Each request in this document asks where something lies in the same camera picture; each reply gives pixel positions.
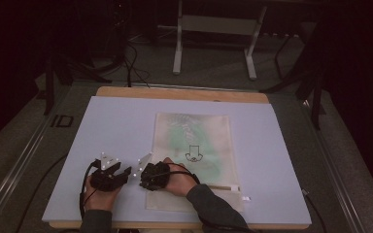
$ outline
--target table leg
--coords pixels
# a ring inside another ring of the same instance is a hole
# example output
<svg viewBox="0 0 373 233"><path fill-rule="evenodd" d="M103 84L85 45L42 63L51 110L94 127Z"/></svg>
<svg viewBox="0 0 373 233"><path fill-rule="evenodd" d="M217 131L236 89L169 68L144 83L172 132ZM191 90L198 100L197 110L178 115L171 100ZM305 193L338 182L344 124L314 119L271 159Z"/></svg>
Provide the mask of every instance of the table leg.
<svg viewBox="0 0 373 233"><path fill-rule="evenodd" d="M181 73L181 62L183 59L183 1L178 1L178 26L177 26L177 47L175 48L174 75Z"/></svg>
<svg viewBox="0 0 373 233"><path fill-rule="evenodd" d="M263 18L265 16L267 7L263 7L258 20L256 21L256 25L254 28L254 33L253 37L251 40L251 44L247 49L244 49L244 54L245 54L245 60L247 61L247 69L248 69L248 75L250 77L250 80L255 80L256 79L256 72L255 72L255 67L254 67L254 61L253 61L253 51L256 43L256 39L258 38L259 35L259 30L261 28Z"/></svg>

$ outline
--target person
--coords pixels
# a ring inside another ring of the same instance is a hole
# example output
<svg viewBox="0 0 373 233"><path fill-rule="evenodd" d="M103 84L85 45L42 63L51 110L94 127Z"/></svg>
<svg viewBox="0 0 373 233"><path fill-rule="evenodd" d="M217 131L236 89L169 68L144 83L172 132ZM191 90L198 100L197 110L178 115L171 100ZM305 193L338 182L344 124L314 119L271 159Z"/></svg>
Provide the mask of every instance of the person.
<svg viewBox="0 0 373 233"><path fill-rule="evenodd" d="M171 172L186 171L183 164L179 164L181 166L175 165L168 157L163 162L169 164ZM81 232L111 232L112 209L121 187L113 192L95 191L90 185L90 176L85 187L85 216L81 225ZM215 195L206 184L198 184L189 175L171 174L164 189L174 195L185 197L192 204L204 223L202 230L205 233L243 232L246 229L248 230L247 223L237 211Z"/></svg>

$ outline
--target wire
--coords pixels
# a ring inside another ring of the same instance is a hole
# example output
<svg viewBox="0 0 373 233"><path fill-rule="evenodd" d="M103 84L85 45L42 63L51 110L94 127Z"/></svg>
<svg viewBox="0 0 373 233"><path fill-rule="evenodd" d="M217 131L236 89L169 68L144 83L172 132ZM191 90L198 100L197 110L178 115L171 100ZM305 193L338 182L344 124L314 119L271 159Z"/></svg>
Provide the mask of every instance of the wire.
<svg viewBox="0 0 373 233"><path fill-rule="evenodd" d="M87 167L86 169L86 172L85 172L85 176L84 176L84 180L83 180L83 185L82 185L82 188L81 188L81 193L80 193L80 213L81 213L81 218L84 218L84 215L85 215L85 208L84 208L84 205L85 205L85 202L84 201L84 198L85 198L85 185L86 185L86 179L87 179L87 176L89 175L89 171L92 167L96 167L96 163L97 163L97 160L91 162L89 164L89 166Z"/></svg>
<svg viewBox="0 0 373 233"><path fill-rule="evenodd" d="M179 167L181 167L181 168L184 168L187 172L189 172L189 173L191 173L186 167L184 167L183 165L181 165L181 164L178 164L178 163L167 163L168 165L177 165L177 166L179 166Z"/></svg>
<svg viewBox="0 0 373 233"><path fill-rule="evenodd" d="M84 205L86 205L86 202L87 200L89 200L89 197L91 197L96 191L98 190L98 188L96 188L95 190L93 190L92 193L89 194L89 196L86 197L85 201L84 201Z"/></svg>
<svg viewBox="0 0 373 233"><path fill-rule="evenodd" d="M129 60L127 58L125 58L125 65L127 65L127 63L129 63ZM139 78L139 80L137 80L137 81L132 81L133 83L142 82L142 83L146 84L148 88L151 88L150 85L146 81L151 75L148 71L135 68L134 66L132 67L132 70L134 71L135 75ZM141 75L138 73L138 71L147 73L147 77L142 78Z"/></svg>
<svg viewBox="0 0 373 233"><path fill-rule="evenodd" d="M186 175L190 175L190 176L192 175L189 172L174 171L174 172L166 172L166 173L160 173L160 174L156 174L156 175L152 175L152 176L147 176L147 177L145 177L145 179L150 179L150 178L155 178L155 177L162 177L162 176L172 175L172 174L186 174Z"/></svg>
<svg viewBox="0 0 373 233"><path fill-rule="evenodd" d="M132 60L132 63L129 62L129 63L130 63L130 66L128 66L126 60L124 60L124 62L125 62L125 64L126 64L126 69L128 70L128 74L127 74L127 77L126 77L127 85L128 85L128 87L132 87L132 83L131 83L131 71L132 71L132 68L133 68L133 66L134 66L134 63L135 63L135 61L136 61L136 58L138 57L138 51L137 51L133 46L131 46L129 43L128 43L127 45L128 45L130 48L132 48L132 49L134 50L134 52L135 52L135 56L134 56L134 58L133 58L133 60Z"/></svg>
<svg viewBox="0 0 373 233"><path fill-rule="evenodd" d="M52 166L47 170L47 172L44 174L44 176L39 180L38 185L35 187L35 190L32 193L31 198L29 199L28 204L26 205L25 210L23 211L22 217L20 219L19 224L17 225L17 231L19 232L21 226L23 225L23 221L25 220L26 214L28 213L29 207L32 204L33 199L35 198L36 193L38 192L39 187L41 186L42 182L44 181L45 177L50 173L50 171L53 169L54 166L56 166L60 161L65 159L68 156L68 154L63 155L58 160L56 160Z"/></svg>
<svg viewBox="0 0 373 233"><path fill-rule="evenodd" d="M307 199L307 201L310 203L311 207L314 209L314 211L317 213L317 216L318 218L320 219L320 223L321 223L321 226L322 226L322 230L324 233L326 233L326 226L325 226L325 223L322 219L322 216L320 215L320 212L318 212L318 209L317 207L314 205L314 203L311 201L311 198L308 196L308 193L305 194L305 198Z"/></svg>

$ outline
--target robotic hand device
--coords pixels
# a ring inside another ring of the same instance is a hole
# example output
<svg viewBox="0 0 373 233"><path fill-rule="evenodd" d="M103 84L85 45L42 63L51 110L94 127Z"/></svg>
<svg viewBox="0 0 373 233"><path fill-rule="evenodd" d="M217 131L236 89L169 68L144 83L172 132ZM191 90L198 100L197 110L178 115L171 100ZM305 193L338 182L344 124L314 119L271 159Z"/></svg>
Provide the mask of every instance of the robotic hand device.
<svg viewBox="0 0 373 233"><path fill-rule="evenodd" d="M131 167L128 167L122 173L116 175L115 172L120 168L119 160L117 158L112 158L106 155L104 152L101 153L100 159L95 159L94 162L90 163L85 173L84 182L80 194L80 211L82 218L84 218L85 214L85 184L89 171L92 167L97 168L97 170L92 173L90 185L95 188L95 191L99 190L104 192L114 191L115 189L126 184L132 170Z"/></svg>
<svg viewBox="0 0 373 233"><path fill-rule="evenodd" d="M139 162L140 166L138 168L138 171L139 172L142 171L141 181L139 183L139 186L150 191L155 191L161 188L165 188L172 174L186 174L186 175L193 177L193 179L197 183L200 183L198 178L195 176L195 174L192 174L184 166L181 166L176 163L163 163L163 162L152 164L148 162L149 158L147 156L141 159ZM184 171L172 171L171 172L171 169L169 167L170 164L180 166L184 169Z"/></svg>

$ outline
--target table top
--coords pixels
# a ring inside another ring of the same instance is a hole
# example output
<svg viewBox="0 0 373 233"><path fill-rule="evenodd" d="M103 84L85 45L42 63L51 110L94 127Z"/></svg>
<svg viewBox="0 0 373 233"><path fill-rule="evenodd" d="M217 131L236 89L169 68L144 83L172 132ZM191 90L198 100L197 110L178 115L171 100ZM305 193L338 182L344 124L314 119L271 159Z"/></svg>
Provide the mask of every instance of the table top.
<svg viewBox="0 0 373 233"><path fill-rule="evenodd" d="M118 151L122 168L135 167L137 159L151 150L154 115L177 111L229 115L242 193L252 198L242 213L251 228L304 229L311 224L274 110L264 94L111 86L99 88L92 97L43 221L55 228L78 228L78 196L88 164L100 152ZM201 227L196 213L146 210L146 190L138 183L129 180L119 194L114 227Z"/></svg>

